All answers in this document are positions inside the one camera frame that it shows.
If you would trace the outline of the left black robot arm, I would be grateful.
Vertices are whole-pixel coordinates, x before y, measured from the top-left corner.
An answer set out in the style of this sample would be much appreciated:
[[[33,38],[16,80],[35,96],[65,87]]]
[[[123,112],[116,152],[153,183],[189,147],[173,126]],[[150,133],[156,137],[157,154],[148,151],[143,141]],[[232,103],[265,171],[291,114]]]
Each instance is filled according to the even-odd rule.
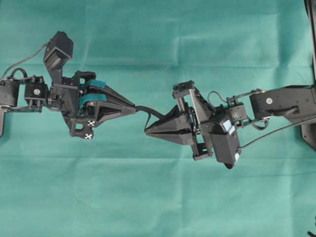
[[[46,107],[60,112],[72,137],[92,139],[103,122],[134,114],[135,104],[97,80],[94,72],[77,71],[49,87],[43,77],[14,75],[0,82],[0,132],[7,113],[41,113]]]

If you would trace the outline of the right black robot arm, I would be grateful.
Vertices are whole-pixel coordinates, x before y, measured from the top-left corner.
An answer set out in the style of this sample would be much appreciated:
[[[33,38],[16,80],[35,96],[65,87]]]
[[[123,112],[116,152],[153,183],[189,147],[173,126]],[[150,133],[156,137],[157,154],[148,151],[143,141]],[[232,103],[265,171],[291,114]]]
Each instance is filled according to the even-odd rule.
[[[231,169],[243,148],[237,130],[258,122],[268,125],[269,118],[285,117],[292,125],[301,127],[302,138],[316,147],[316,87],[292,85],[273,90],[253,90],[250,98],[254,119],[251,119],[240,95],[227,98],[226,105],[214,107],[205,100],[191,81],[174,85],[176,106],[165,116],[145,129],[148,136],[181,145],[189,145],[194,160],[212,155]]]

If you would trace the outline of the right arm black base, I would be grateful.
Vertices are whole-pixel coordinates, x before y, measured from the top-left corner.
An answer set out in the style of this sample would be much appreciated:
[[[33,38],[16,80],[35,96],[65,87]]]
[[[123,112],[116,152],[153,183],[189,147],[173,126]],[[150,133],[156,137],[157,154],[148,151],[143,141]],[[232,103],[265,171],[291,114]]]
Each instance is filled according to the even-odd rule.
[[[316,123],[301,125],[302,139],[314,150],[316,150]]]

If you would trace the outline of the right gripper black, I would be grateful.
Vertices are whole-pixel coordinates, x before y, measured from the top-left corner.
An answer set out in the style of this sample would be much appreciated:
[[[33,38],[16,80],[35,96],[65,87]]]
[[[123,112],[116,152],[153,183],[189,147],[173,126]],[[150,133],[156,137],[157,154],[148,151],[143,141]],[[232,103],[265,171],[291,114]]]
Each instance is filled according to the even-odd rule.
[[[212,156],[212,142],[208,121],[216,110],[200,94],[190,80],[174,85],[173,97],[177,102],[163,119],[145,129],[145,134],[180,145],[189,145],[194,160]]]

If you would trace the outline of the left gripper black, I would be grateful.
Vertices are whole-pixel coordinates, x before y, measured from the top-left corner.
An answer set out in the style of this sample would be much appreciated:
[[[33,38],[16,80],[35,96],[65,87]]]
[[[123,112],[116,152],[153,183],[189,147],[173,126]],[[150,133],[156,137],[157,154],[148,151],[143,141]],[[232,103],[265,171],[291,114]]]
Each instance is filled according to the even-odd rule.
[[[95,80],[95,72],[77,71],[72,77],[59,76],[52,80],[48,106],[61,112],[72,137],[90,140],[94,136],[93,127],[136,113],[135,104],[105,82]]]

